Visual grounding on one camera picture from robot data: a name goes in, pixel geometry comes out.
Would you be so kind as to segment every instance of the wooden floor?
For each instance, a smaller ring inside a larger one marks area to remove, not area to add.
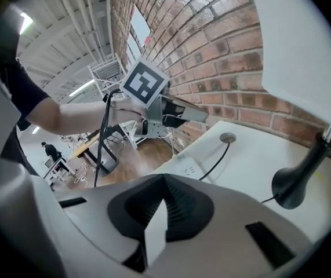
[[[147,175],[172,158],[171,147],[161,139],[150,139],[140,145],[137,150],[133,148],[129,141],[125,141],[123,144],[119,142],[118,145],[112,144],[110,149],[119,159],[119,165],[111,174],[105,177],[99,174],[97,186],[137,179]],[[107,158],[108,155],[105,153],[103,160]],[[55,191],[68,191],[86,188],[84,182],[78,181],[78,183],[74,183],[75,178],[82,175],[83,172],[84,168],[80,168],[75,176],[65,176],[66,182],[56,182],[53,185],[53,189]],[[86,178],[88,180],[88,188],[93,187],[94,172],[90,167],[86,168]]]

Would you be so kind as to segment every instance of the black sleeve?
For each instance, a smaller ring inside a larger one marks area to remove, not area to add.
[[[12,95],[12,103],[21,112],[21,119],[24,119],[42,100],[49,97],[30,79],[24,67],[16,59],[14,63],[1,69],[0,77]]]

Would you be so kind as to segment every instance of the brick wall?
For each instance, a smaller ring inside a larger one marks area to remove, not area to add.
[[[114,50],[126,65],[133,5],[151,29],[144,58],[168,74],[172,95],[210,114],[174,129],[185,147],[219,120],[266,131],[309,147],[324,122],[268,94],[261,85],[263,43],[253,0],[111,0]]]

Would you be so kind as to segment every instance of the black lamp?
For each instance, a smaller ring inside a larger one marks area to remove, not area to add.
[[[314,171],[331,150],[331,126],[317,133],[315,142],[305,158],[294,168],[276,172],[272,179],[272,194],[285,209],[295,209],[305,198],[305,189]]]

